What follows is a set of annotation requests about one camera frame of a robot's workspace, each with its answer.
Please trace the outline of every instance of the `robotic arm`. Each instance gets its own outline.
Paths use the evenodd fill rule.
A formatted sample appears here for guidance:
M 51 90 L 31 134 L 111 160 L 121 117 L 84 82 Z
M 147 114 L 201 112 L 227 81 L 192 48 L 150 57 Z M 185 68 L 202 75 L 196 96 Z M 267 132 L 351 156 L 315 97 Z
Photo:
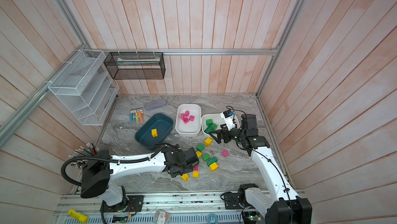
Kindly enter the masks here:
M 82 198 L 99 197 L 109 207 L 115 206 L 116 210 L 123 210 L 127 206 L 128 199 L 123 187 L 114 182 L 117 178 L 141 172 L 165 171 L 171 177 L 176 177 L 193 171 L 193 164 L 199 161 L 193 147 L 182 151 L 179 145 L 163 144 L 165 146 L 156 152 L 144 155 L 109 156 L 107 150 L 98 152 L 87 160 L 82 169 L 80 196 Z M 73 159 L 65 162 L 64 167 L 71 163 L 71 160 Z M 67 177 L 64 169 L 61 170 L 61 174 L 67 181 L 76 184 L 74 180 Z
M 226 124 L 221 125 L 220 130 L 211 131 L 209 134 L 218 144 L 221 140 L 225 143 L 235 140 L 238 147 L 240 144 L 242 147 L 239 148 L 246 150 L 255 161 L 269 190 L 269 196 L 267 196 L 257 185 L 243 184 L 238 190 L 239 203 L 243 207 L 254 206 L 265 217 L 266 224 L 310 224 L 311 204 L 308 199 L 299 197 L 281 173 L 266 138 L 258 136 L 256 116 L 254 114 L 241 115 L 241 128 L 235 128 L 234 121 L 230 120 L 233 116 L 230 110 L 228 114 L 221 113 L 221 116 Z
M 254 206 L 265 217 L 266 224 L 310 224 L 311 204 L 299 197 L 281 173 L 266 138 L 258 136 L 256 116 L 241 115 L 242 126 L 236 128 L 233 112 L 228 110 L 220 115 L 226 124 L 209 134 L 218 144 L 222 140 L 224 143 L 234 140 L 238 147 L 241 145 L 239 148 L 246 150 L 258 165 L 270 193 L 269 196 L 263 194 L 253 183 L 241 185 L 238 190 L 239 204 L 243 207 Z M 107 206 L 123 211 L 128 198 L 124 188 L 114 180 L 141 172 L 166 171 L 171 177 L 176 177 L 192 172 L 194 163 L 199 160 L 193 147 L 182 151 L 179 145 L 161 145 L 164 146 L 144 155 L 110 156 L 109 151 L 104 150 L 94 157 L 72 158 L 63 164 L 61 174 L 68 182 L 81 186 L 82 198 L 99 197 Z M 77 160 L 86 161 L 82 168 L 81 183 L 68 177 L 65 172 L 66 166 Z

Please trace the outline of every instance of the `white plastic bin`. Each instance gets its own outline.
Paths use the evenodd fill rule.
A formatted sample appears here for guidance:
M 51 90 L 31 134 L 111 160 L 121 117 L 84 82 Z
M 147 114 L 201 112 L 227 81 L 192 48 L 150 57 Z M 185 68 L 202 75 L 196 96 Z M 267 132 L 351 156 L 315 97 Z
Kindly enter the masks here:
M 185 113 L 187 110 L 190 112 L 189 117 L 194 116 L 195 120 L 192 122 L 189 121 L 188 123 L 184 123 L 181 119 L 181 114 Z M 176 122 L 175 122 L 176 132 L 178 132 L 180 136 L 185 136 L 185 137 L 197 136 L 201 129 L 200 119 L 201 119 L 200 106 L 191 103 L 185 103 L 179 105 L 178 113 L 176 114 Z
M 221 117 L 221 114 L 205 114 L 201 117 L 201 131 L 206 137 L 211 137 L 209 134 L 206 134 L 204 131 L 207 128 L 207 125 L 205 123 L 206 120 L 212 119 L 212 122 L 214 122 L 218 127 L 216 130 L 221 129 L 221 124 L 226 124 L 225 120 Z M 234 120 L 236 122 L 236 127 L 240 127 L 239 119 L 237 116 L 234 116 Z

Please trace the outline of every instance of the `pink wooden wall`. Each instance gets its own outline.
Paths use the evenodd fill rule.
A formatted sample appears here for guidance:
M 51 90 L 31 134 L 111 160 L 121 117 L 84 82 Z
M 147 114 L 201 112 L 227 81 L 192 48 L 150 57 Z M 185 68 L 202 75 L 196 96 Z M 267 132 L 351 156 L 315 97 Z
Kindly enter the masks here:
M 396 3 L 308 0 L 261 95 L 319 223 L 397 223 Z
M 66 0 L 93 48 L 272 48 L 296 0 Z M 257 92 L 268 56 L 166 56 L 122 94 Z
M 0 126 L 79 46 L 55 0 L 0 0 Z M 1 222 L 47 223 L 73 186 L 60 167 L 98 130 L 47 97 L 1 148 Z

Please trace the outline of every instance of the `gray marble surface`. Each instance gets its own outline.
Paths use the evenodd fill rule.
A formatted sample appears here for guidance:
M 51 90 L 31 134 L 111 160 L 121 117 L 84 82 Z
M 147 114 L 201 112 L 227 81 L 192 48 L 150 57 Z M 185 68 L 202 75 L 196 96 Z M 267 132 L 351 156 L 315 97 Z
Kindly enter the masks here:
M 166 99 L 167 105 L 149 111 L 144 110 L 145 121 L 155 113 L 163 113 L 171 117 L 174 121 L 174 127 L 164 142 L 179 144 L 182 150 L 189 147 L 196 148 L 206 139 L 202 132 L 196 137 L 181 137 L 176 132 L 177 109 L 183 103 L 198 104 L 201 107 L 201 115 L 223 112 L 227 105 L 243 110 L 247 114 L 255 114 L 259 135 L 263 135 L 270 140 L 254 95 L 134 95 L 117 99 L 116 107 L 102 140 L 98 144 L 99 149 L 107 149 L 112 155 L 150 153 L 149 150 L 135 141 L 134 135 L 142 125 L 130 125 L 129 111 L 133 108 L 143 107 L 147 102 L 160 98 Z M 236 114 L 240 117 L 242 113 L 236 112 Z M 229 151 L 227 157 L 221 155 L 223 149 Z M 219 168 L 214 172 L 211 172 L 200 158 L 199 177 L 192 177 L 192 172 L 190 172 L 187 182 L 184 182 L 180 176 L 171 178 L 167 172 L 145 172 L 122 177 L 117 180 L 117 184 L 123 185 L 127 192 L 229 191 L 237 190 L 240 184 L 244 183 L 256 183 L 261 189 L 267 188 L 256 164 L 246 151 L 242 151 L 236 146 L 235 142 L 217 144 L 214 141 L 209 147 L 205 147 L 204 151 L 211 157 L 216 156 L 218 158 Z

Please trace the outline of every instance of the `pink toy block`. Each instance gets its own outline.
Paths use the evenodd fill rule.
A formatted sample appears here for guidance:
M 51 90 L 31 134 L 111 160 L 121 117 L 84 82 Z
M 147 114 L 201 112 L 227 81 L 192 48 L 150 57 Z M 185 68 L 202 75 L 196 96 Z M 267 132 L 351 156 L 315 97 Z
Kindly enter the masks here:
M 223 150 L 223 152 L 222 152 L 222 156 L 224 156 L 224 157 L 227 157 L 227 154 L 228 154 L 229 152 L 228 151 L 226 151 L 226 150 Z

